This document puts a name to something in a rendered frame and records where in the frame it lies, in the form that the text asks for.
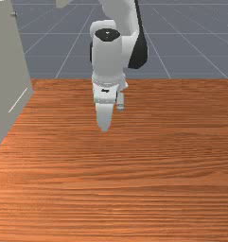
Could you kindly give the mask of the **pale grey cabinet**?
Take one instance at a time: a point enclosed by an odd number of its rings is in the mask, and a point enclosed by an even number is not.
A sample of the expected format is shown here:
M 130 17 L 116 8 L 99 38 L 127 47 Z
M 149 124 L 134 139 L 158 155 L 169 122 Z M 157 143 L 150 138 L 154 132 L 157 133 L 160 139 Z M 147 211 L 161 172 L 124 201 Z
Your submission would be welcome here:
M 0 144 L 33 89 L 11 0 L 0 0 Z

